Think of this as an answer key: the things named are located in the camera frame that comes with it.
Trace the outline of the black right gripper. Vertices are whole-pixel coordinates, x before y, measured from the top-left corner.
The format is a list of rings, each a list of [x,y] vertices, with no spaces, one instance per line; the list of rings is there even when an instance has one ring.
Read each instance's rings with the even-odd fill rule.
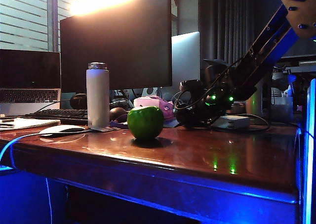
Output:
[[[202,93],[202,98],[197,104],[202,117],[196,115],[196,106],[185,108],[184,103],[177,104],[175,117],[181,126],[186,128],[209,128],[216,116],[225,115],[235,100],[231,85],[226,82],[225,69],[206,69],[205,78],[208,89]]]

